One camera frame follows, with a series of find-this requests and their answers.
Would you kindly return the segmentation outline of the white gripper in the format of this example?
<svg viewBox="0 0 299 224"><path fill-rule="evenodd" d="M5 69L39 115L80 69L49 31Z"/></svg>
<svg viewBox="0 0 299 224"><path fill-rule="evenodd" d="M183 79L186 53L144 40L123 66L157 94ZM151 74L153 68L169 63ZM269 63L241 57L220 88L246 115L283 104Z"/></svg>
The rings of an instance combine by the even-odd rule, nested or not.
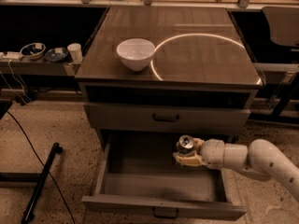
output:
<svg viewBox="0 0 299 224"><path fill-rule="evenodd" d="M203 164L209 169L220 170L223 167L225 144L221 140L200 138L193 139L193 152L179 154L174 152L173 157L179 165L199 167Z"/></svg>

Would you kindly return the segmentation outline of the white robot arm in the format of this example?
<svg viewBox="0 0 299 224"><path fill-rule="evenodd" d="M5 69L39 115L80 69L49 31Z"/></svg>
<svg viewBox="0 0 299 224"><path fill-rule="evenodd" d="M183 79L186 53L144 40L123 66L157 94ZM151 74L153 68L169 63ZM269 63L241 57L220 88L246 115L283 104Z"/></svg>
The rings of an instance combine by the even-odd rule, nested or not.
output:
<svg viewBox="0 0 299 224"><path fill-rule="evenodd" d="M262 181L275 178L299 201L299 168L267 140L256 139L247 147L218 139L205 141L182 135L176 149L173 157L181 166L205 166L213 170L226 168Z"/></svg>

